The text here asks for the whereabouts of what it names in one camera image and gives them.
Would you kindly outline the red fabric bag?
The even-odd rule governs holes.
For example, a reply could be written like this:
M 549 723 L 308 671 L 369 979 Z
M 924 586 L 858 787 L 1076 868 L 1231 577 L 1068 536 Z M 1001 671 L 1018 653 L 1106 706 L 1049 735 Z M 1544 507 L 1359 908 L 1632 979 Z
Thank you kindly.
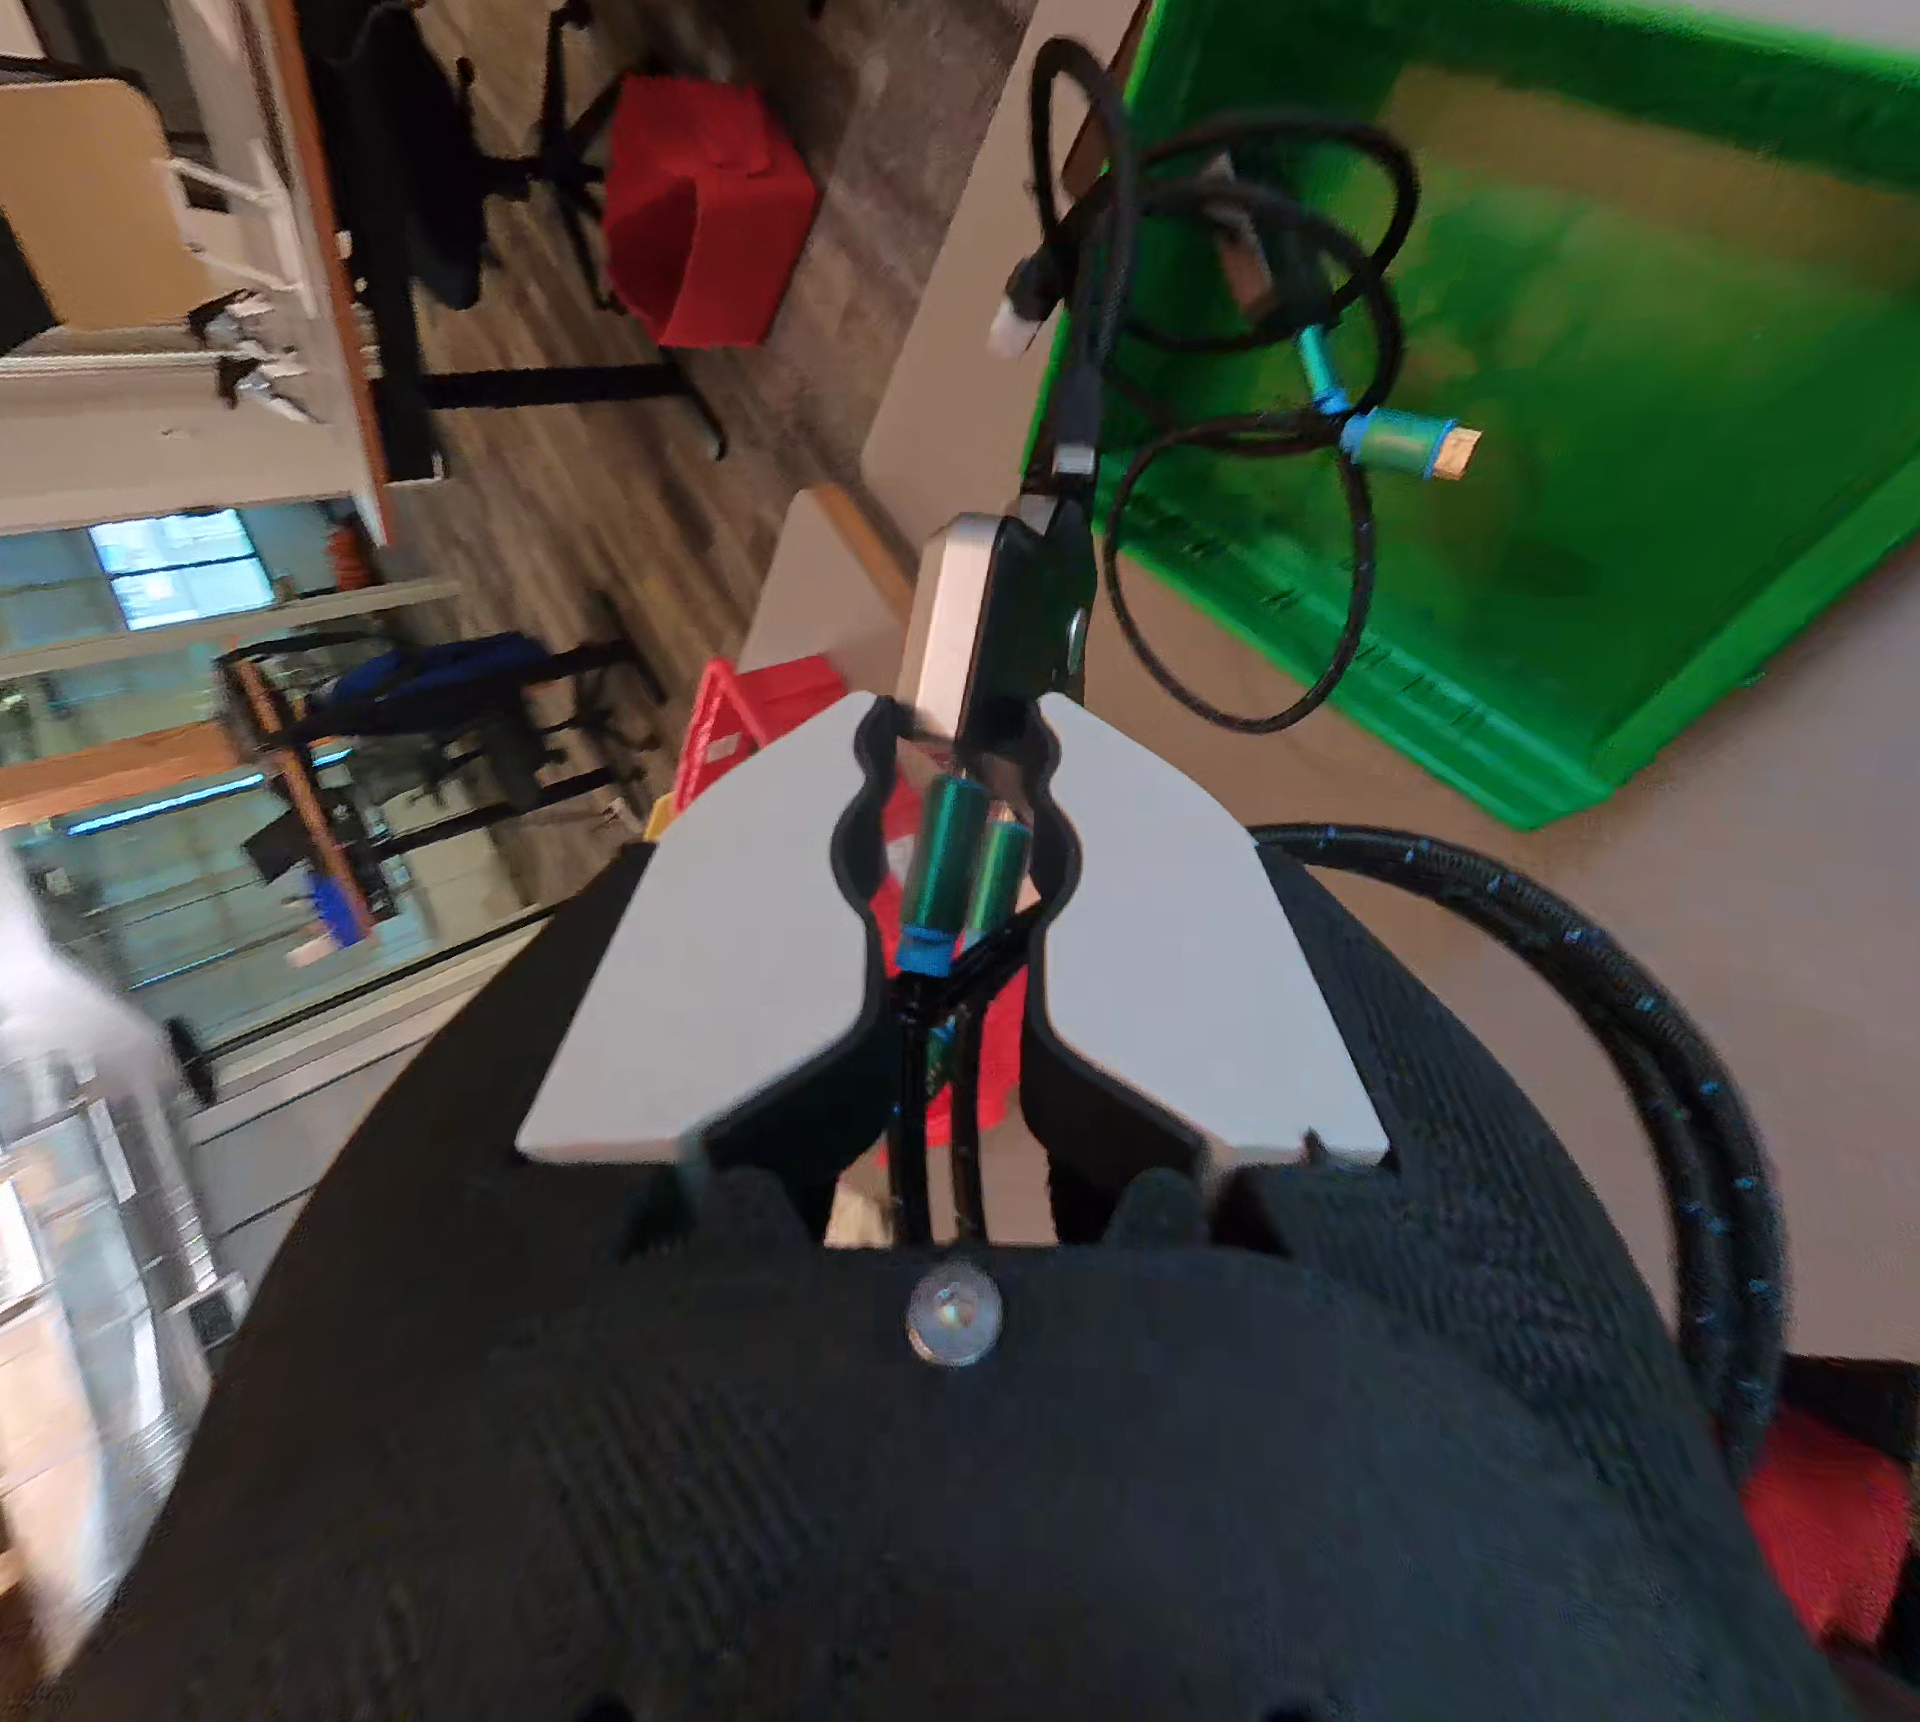
M 616 302 L 665 351 L 760 349 L 821 188 L 753 85 L 625 74 L 607 138 L 603 246 Z

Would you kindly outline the black office chair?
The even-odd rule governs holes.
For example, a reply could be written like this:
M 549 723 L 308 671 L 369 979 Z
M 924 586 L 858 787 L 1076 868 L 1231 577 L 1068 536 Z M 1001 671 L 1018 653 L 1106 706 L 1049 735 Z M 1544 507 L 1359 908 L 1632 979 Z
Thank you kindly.
M 592 27 L 587 0 L 565 0 L 546 16 L 541 108 L 525 154 L 480 146 L 473 63 L 448 70 L 408 0 L 295 0 L 295 8 L 339 222 L 365 294 L 381 259 L 443 306 L 473 310 L 497 260 L 488 205 L 525 205 L 544 188 L 590 302 L 616 310 L 589 225 L 604 220 L 607 167 L 596 150 L 622 80 L 568 111 L 565 34 Z

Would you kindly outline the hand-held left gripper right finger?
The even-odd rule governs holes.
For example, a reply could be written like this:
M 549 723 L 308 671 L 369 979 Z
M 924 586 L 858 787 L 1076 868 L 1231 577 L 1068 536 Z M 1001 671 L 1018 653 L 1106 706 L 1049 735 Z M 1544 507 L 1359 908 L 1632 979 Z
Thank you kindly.
M 1023 1114 L 1106 1197 L 1373 1169 L 1388 1134 L 1251 831 L 1063 692 L 1028 714 Z

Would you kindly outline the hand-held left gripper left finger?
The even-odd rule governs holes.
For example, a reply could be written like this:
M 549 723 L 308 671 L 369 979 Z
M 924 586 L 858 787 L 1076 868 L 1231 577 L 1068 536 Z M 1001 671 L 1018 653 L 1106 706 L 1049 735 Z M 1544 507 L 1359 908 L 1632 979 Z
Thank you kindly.
M 696 798 L 640 870 L 517 1131 L 549 1167 L 765 1173 L 835 1197 L 900 1031 L 873 904 L 900 706 L 857 690 Z

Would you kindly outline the red and black fabric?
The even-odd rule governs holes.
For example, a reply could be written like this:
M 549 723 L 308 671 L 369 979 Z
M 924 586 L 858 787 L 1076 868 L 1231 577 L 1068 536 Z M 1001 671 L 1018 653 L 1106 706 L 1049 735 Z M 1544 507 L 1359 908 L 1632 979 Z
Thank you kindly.
M 1916 1592 L 1910 1469 L 1822 1414 L 1785 1403 L 1741 1486 L 1761 1554 L 1829 1654 L 1895 1662 Z

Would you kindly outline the chair with blue jacket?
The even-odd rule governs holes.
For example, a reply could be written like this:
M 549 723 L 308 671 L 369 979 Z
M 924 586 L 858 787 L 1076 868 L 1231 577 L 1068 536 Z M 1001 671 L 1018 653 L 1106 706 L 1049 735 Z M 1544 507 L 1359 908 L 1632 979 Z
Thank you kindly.
M 567 650 L 521 631 L 389 638 L 307 694 L 272 672 L 276 663 L 352 640 L 349 631 L 308 631 L 242 645 L 214 663 L 239 745 L 281 778 L 285 798 L 297 782 L 314 790 L 322 755 L 337 746 L 359 759 L 396 750 L 430 798 L 478 766 L 494 793 L 476 817 L 485 825 L 599 793 L 622 796 L 620 764 L 657 750 L 660 739 L 620 730 L 611 679 L 631 676 L 650 713 L 673 704 L 660 671 L 620 627 Z

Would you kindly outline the brown edged office desk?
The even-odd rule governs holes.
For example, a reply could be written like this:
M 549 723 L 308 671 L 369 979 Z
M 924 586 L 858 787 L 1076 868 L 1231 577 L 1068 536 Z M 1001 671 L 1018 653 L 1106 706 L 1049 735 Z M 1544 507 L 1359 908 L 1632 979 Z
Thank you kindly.
M 355 275 L 295 0 L 5 0 L 5 85 L 103 79 L 153 103 L 182 234 L 220 293 L 178 323 L 5 355 L 5 535 L 333 498 L 382 542 L 387 490 L 443 471 L 446 412 L 680 403 L 725 459 L 671 355 L 425 360 L 422 287 L 382 257 L 371 294 Z

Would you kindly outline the black usb hub adapter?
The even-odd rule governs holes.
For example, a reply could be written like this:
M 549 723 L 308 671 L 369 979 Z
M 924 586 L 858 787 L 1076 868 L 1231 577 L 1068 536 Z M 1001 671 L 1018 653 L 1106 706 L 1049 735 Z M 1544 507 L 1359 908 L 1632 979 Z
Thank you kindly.
M 1075 205 L 1052 150 L 1055 90 L 1083 98 L 1106 161 Z M 1037 245 L 1008 275 L 991 349 L 1067 319 L 1037 436 L 1004 512 L 954 516 L 924 547 L 892 697 L 900 735 L 975 775 L 1012 762 L 1030 706 L 1084 694 L 1098 596 L 1092 512 L 1109 382 L 1140 246 L 1143 152 L 1114 72 L 1076 39 L 1039 47 L 1026 83 Z

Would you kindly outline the green plastic bin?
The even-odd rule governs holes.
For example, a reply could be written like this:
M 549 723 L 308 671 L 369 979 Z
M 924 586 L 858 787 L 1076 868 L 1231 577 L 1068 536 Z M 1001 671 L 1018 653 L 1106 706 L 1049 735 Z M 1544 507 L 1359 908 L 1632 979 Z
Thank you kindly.
M 1174 700 L 1516 831 L 1916 536 L 1914 54 L 1650 0 L 1154 0 L 1095 530 Z

